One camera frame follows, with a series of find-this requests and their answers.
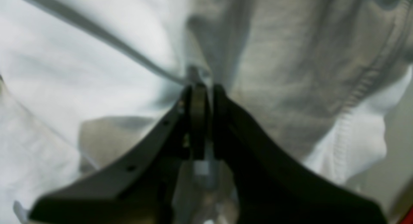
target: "clothing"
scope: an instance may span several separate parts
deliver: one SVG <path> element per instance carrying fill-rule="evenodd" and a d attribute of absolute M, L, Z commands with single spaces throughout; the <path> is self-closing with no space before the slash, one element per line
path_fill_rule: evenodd
<path fill-rule="evenodd" d="M 412 0 L 46 1 L 60 8 L 0 0 L 0 223 L 76 180 L 81 157 L 124 154 L 198 80 L 342 184 L 384 157 L 382 118 L 411 77 Z"/>

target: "white cloth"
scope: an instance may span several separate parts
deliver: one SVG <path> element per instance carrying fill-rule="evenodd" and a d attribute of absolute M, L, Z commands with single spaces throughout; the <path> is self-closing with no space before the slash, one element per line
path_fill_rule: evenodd
<path fill-rule="evenodd" d="M 382 118 L 411 77 L 410 62 L 386 60 L 411 0 L 58 1 L 182 81 L 195 68 L 223 83 L 283 149 L 335 183 L 385 155 Z M 76 180 L 81 155 L 103 167 L 153 127 L 183 86 L 149 69 L 24 0 L 0 0 L 0 223 L 18 223 L 15 200 L 29 209 Z M 373 86 L 382 71 L 398 76 Z"/>

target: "screw hole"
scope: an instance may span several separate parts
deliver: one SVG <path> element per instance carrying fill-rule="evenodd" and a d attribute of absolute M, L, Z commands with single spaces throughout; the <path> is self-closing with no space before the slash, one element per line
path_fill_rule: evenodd
<path fill-rule="evenodd" d="M 126 170 L 127 170 L 128 172 L 132 172 L 132 171 L 136 170 L 136 166 L 135 166 L 135 165 L 130 165 L 130 166 L 128 166 L 128 167 L 126 168 Z"/>

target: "garment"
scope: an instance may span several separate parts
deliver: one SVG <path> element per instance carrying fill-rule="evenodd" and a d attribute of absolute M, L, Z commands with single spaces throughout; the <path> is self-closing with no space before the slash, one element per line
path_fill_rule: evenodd
<path fill-rule="evenodd" d="M 411 1 L 0 0 L 0 223 L 82 161 L 124 154 L 200 80 L 345 183 L 385 156 L 382 118 L 411 77 Z"/>

